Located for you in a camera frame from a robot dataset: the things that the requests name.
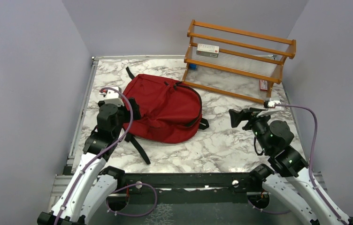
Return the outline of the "red student backpack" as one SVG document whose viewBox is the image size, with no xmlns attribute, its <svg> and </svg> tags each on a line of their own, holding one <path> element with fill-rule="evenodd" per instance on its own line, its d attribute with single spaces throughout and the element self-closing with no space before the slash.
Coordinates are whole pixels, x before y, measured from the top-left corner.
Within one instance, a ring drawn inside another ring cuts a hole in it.
<svg viewBox="0 0 353 225">
<path fill-rule="evenodd" d="M 123 94 L 135 100 L 139 112 L 134 115 L 140 114 L 140 119 L 124 124 L 123 127 L 128 129 L 125 140 L 132 143 L 146 164 L 151 162 L 137 137 L 176 144 L 209 128 L 208 120 L 203 118 L 201 96 L 196 90 L 171 78 L 134 75 L 128 67 L 126 71 L 131 81 Z"/>
</svg>

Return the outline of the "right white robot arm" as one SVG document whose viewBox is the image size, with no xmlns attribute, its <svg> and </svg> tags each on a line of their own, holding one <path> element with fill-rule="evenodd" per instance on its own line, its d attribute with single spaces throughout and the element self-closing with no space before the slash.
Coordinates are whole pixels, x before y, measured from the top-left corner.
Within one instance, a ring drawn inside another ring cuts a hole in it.
<svg viewBox="0 0 353 225">
<path fill-rule="evenodd" d="M 353 217 L 331 200 L 314 178 L 310 164 L 290 145 L 294 134 L 287 122 L 269 121 L 279 110 L 229 110 L 231 126 L 236 128 L 245 121 L 243 130 L 253 132 L 270 164 L 261 164 L 250 172 L 249 187 L 275 196 L 306 225 L 353 225 Z"/>
</svg>

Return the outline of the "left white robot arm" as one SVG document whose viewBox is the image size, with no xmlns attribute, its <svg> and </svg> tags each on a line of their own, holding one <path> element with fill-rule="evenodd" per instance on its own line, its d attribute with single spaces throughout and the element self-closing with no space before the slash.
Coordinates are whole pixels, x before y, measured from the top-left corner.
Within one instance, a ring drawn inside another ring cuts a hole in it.
<svg viewBox="0 0 353 225">
<path fill-rule="evenodd" d="M 111 171 L 94 182 L 132 122 L 141 118 L 134 98 L 101 102 L 97 125 L 85 141 L 78 167 L 58 202 L 49 212 L 41 212 L 39 225 L 86 225 L 111 192 L 124 189 L 123 170 Z"/>
</svg>

